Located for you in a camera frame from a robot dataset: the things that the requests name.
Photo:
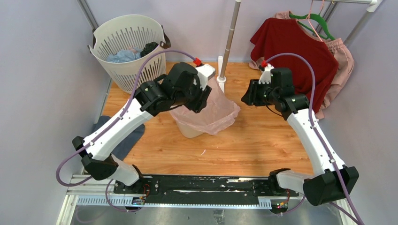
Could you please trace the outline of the pink plastic trash bag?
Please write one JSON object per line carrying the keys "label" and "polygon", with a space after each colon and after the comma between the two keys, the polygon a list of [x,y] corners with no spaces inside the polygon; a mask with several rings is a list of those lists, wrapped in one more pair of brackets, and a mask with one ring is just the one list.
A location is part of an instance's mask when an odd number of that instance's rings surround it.
{"label": "pink plastic trash bag", "polygon": [[207,99],[207,106],[200,113],[194,113],[185,106],[181,106],[172,110],[170,115],[175,121],[195,130],[217,135],[235,122],[240,107],[225,96],[215,78],[208,82],[208,86],[212,88],[212,91]]}

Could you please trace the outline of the beige plastic trash bin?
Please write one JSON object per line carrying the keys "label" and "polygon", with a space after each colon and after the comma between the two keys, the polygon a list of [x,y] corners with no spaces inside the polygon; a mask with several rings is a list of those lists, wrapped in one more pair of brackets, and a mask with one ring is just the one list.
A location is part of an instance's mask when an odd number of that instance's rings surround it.
{"label": "beige plastic trash bin", "polygon": [[177,124],[177,127],[179,128],[181,134],[186,138],[195,138],[197,136],[204,134],[204,132],[195,130],[195,129],[191,128],[190,126],[182,124],[178,121],[176,121],[176,124]]}

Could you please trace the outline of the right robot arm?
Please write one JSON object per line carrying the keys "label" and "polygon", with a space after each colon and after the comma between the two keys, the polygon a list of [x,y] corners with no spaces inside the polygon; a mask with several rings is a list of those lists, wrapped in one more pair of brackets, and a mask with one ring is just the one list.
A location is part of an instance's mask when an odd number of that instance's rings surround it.
{"label": "right robot arm", "polygon": [[347,167],[326,140],[306,95],[295,94],[288,68],[264,68],[259,79],[250,80],[241,100],[247,105],[273,105],[299,137],[313,168],[313,176],[288,168],[272,171],[268,182],[271,194],[278,196],[289,189],[318,206],[344,199],[344,189],[352,191],[359,178],[357,169]]}

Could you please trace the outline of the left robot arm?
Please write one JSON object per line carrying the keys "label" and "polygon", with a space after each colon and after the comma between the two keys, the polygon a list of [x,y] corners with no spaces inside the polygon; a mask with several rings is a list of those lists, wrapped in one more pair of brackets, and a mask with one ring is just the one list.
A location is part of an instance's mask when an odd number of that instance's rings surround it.
{"label": "left robot arm", "polygon": [[209,64],[194,67],[180,62],[167,75],[142,83],[133,98],[108,122],[91,135],[75,139],[85,151],[81,159],[85,170],[95,180],[114,179],[131,193],[140,193],[144,187],[140,172],[117,159],[112,151],[136,128],[161,112],[180,106],[201,112],[212,90],[207,83],[215,72]]}

